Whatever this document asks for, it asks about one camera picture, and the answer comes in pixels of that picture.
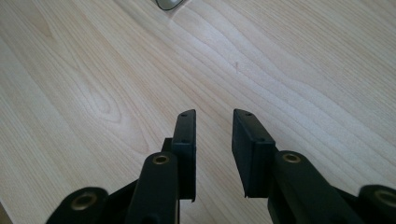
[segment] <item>clamp jaw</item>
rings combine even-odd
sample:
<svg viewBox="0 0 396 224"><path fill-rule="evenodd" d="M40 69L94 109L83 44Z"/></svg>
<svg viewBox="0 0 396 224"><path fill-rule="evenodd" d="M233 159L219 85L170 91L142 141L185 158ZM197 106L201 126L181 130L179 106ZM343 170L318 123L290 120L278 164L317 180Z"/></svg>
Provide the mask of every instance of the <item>clamp jaw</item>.
<svg viewBox="0 0 396 224"><path fill-rule="evenodd" d="M100 188L79 189L47 223L179 223L179 200L195 200L195 132L195 110L181 113L173 138L146 158L138 180L111 195Z"/></svg>
<svg viewBox="0 0 396 224"><path fill-rule="evenodd" d="M358 197L332 187L302 154L278 151L252 113L233 112L233 156L245 196L268 198L275 224L396 223L396 190L361 188Z"/></svg>
<svg viewBox="0 0 396 224"><path fill-rule="evenodd" d="M179 200L195 200L195 123L195 110L181 113L173 138L146 158L138 180L111 195L79 189L47 223L179 223ZM304 155L278 151L250 112L233 112L232 148L245 196L268 198L275 224L396 223L395 189L364 186L356 197L332 187Z"/></svg>

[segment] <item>light wood surface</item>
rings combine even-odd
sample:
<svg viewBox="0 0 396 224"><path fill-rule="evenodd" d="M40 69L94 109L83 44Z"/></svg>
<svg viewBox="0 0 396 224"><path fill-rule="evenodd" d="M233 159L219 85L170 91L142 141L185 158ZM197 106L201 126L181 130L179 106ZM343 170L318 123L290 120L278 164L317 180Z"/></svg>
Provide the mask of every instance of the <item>light wood surface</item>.
<svg viewBox="0 0 396 224"><path fill-rule="evenodd" d="M88 186L138 178L197 111L197 200L181 223L271 223L245 199L233 109L334 186L396 188L396 2L0 1L0 198L44 223Z"/></svg>

